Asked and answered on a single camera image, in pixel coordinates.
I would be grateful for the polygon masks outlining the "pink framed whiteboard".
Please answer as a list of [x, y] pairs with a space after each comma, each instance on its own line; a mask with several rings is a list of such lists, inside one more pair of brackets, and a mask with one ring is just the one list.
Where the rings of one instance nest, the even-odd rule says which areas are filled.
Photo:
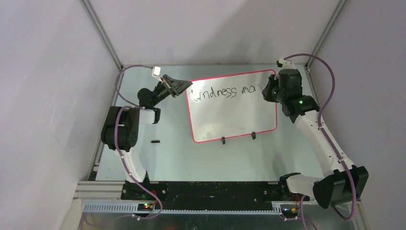
[[262, 90], [275, 70], [257, 70], [192, 80], [186, 101], [195, 143], [271, 132], [278, 126], [278, 106]]

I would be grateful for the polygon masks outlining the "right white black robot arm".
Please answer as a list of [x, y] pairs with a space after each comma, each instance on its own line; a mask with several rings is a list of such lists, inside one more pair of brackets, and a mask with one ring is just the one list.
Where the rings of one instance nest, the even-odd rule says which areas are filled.
[[358, 201], [368, 180], [368, 171], [364, 166], [357, 167], [338, 146], [314, 98], [303, 94], [299, 70], [282, 69], [271, 74], [261, 93], [265, 101], [280, 104], [283, 114], [302, 131], [323, 175], [316, 178], [294, 172], [281, 176], [279, 196], [291, 200], [297, 194], [305, 195], [324, 209]]

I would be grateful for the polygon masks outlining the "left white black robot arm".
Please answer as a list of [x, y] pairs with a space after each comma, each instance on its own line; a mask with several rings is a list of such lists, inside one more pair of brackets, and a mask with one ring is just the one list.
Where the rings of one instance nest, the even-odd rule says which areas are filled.
[[101, 141], [120, 157], [127, 173], [126, 180], [136, 183], [133, 194], [139, 199], [147, 199], [151, 195], [151, 186], [144, 182], [147, 171], [138, 154], [131, 152], [138, 140], [139, 126], [157, 124], [161, 110], [156, 105], [168, 96], [178, 97], [192, 85], [191, 81], [176, 80], [165, 74], [153, 90], [142, 88], [138, 91], [139, 105], [109, 108], [101, 131]]

